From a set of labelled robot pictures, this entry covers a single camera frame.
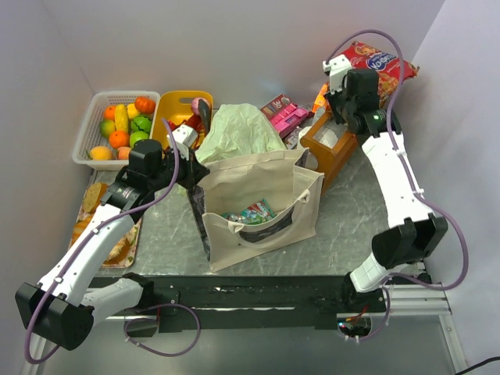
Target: orange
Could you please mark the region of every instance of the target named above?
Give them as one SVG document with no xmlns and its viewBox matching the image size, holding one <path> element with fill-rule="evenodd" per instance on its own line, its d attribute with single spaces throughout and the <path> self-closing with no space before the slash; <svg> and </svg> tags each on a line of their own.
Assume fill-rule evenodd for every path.
<svg viewBox="0 0 500 375">
<path fill-rule="evenodd" d="M 109 144 L 113 148 L 120 148 L 124 146 L 128 146 L 130 141 L 130 137 L 127 132 L 123 130 L 115 130 L 109 136 Z"/>
<path fill-rule="evenodd" d="M 109 107 L 106 107 L 104 113 L 102 114 L 104 120 L 111 120 L 111 121 L 115 120 L 115 108 L 116 105 L 110 105 Z"/>
</svg>

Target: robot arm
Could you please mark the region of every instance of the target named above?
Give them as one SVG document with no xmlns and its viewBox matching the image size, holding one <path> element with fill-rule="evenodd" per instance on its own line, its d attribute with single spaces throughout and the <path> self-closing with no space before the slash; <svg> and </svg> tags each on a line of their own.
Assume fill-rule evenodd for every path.
<svg viewBox="0 0 500 375">
<path fill-rule="evenodd" d="M 195 154 L 181 147 L 177 183 L 192 188 L 209 173 L 199 164 Z M 129 273 L 115 284 L 87 293 L 98 268 L 114 245 L 139 221 L 144 210 L 125 215 L 97 230 L 96 227 L 121 212 L 152 202 L 155 192 L 165 188 L 173 178 L 173 152 L 164 152 L 159 142 L 138 142 L 130 152 L 129 165 L 116 176 L 115 182 L 103 195 L 91 223 L 61 261 L 36 286 L 24 283 L 16 293 L 16 303 L 25 328 L 45 293 L 50 295 L 34 325 L 34 333 L 67 350 L 77 348 L 91 328 L 123 309 L 148 307 L 152 304 L 153 283 Z M 86 237 L 94 236 L 81 250 L 62 277 L 60 270 Z"/>
<path fill-rule="evenodd" d="M 371 254 L 345 279 L 350 299 L 357 293 L 378 289 L 391 273 L 428 257 L 445 235 L 448 224 L 414 196 L 423 191 L 412 191 L 399 160 L 402 155 L 408 163 L 402 130 L 394 113 L 391 127 L 399 150 L 393 149 L 387 132 L 387 113 L 379 104 L 378 73 L 353 69 L 344 55 L 323 62 L 323 71 L 330 78 L 330 91 L 325 98 L 334 118 L 337 123 L 347 123 L 348 130 L 356 134 L 377 175 L 387 206 L 389 229 L 373 237 Z M 415 180 L 411 166 L 409 172 Z"/>
</svg>

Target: snack package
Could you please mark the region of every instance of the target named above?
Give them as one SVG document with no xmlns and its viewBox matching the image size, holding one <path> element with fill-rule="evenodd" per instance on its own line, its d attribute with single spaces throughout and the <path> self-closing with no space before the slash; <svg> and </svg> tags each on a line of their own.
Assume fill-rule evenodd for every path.
<svg viewBox="0 0 500 375">
<path fill-rule="evenodd" d="M 296 127 L 291 131 L 289 135 L 284 138 L 283 143 L 289 150 L 292 150 L 293 148 L 295 148 L 295 146 L 297 146 L 298 134 L 300 133 L 300 130 L 302 130 L 301 127 Z"/>
<path fill-rule="evenodd" d="M 328 92 L 328 89 L 330 88 L 330 83 L 326 82 L 320 89 L 320 92 L 318 92 L 318 95 L 316 96 L 316 100 L 314 101 L 314 105 L 312 106 L 312 113 L 316 113 L 318 109 L 323 107 L 324 105 L 327 104 L 327 100 L 325 99 L 325 94 Z"/>
<path fill-rule="evenodd" d="M 360 41 L 353 42 L 342 54 L 349 59 L 353 68 L 370 68 L 378 72 L 378 95 L 382 106 L 398 85 L 400 69 L 398 57 Z M 415 77 L 418 68 L 405 61 L 404 71 L 406 80 Z"/>
<path fill-rule="evenodd" d="M 285 94 L 281 94 L 263 106 L 260 111 L 266 115 L 268 120 L 271 120 L 290 104 L 292 104 L 290 98 Z"/>
<path fill-rule="evenodd" d="M 262 224 L 275 217 L 273 210 L 269 207 L 265 199 L 254 205 L 250 205 L 242 213 L 223 213 L 221 216 L 235 223 L 250 225 Z"/>
</svg>

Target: black cable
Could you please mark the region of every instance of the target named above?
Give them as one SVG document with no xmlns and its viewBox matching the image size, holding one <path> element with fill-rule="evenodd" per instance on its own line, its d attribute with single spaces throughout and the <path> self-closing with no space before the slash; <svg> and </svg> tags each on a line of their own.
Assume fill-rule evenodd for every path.
<svg viewBox="0 0 500 375">
<path fill-rule="evenodd" d="M 471 366 L 468 369 L 465 369 L 464 371 L 460 371 L 459 373 L 456 373 L 455 375 L 463 375 L 464 373 L 469 373 L 472 370 L 475 370 L 479 367 L 482 367 L 482 366 L 487 365 L 488 363 L 494 362 L 494 361 L 500 361 L 500 357 L 491 357 L 491 358 L 485 359 L 483 362 L 479 362 L 478 364 Z"/>
<path fill-rule="evenodd" d="M 346 89 L 345 87 L 345 79 L 347 78 L 347 74 L 345 74 L 343 77 L 342 77 L 342 83 L 341 83 L 341 86 L 342 86 L 342 90 Z"/>
</svg>

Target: yellow basket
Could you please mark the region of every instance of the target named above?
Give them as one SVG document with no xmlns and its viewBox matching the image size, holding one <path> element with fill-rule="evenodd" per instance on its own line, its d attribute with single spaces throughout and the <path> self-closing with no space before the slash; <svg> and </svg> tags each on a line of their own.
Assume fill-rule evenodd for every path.
<svg viewBox="0 0 500 375">
<path fill-rule="evenodd" d="M 180 125 L 184 120 L 189 119 L 193 116 L 191 111 L 191 102 L 194 98 L 204 98 L 209 101 L 210 108 L 213 108 L 213 98 L 211 94 L 204 91 L 196 90 L 186 90 L 186 91 L 171 91 L 163 94 L 159 99 L 158 108 L 156 110 L 155 122 L 152 128 L 152 139 L 159 141 L 163 148 L 169 146 L 169 142 L 166 139 L 165 125 L 163 124 L 162 118 L 172 121 L 176 125 Z M 197 129 L 198 139 L 192 148 L 198 148 L 203 140 L 205 139 L 205 130 Z"/>
</svg>

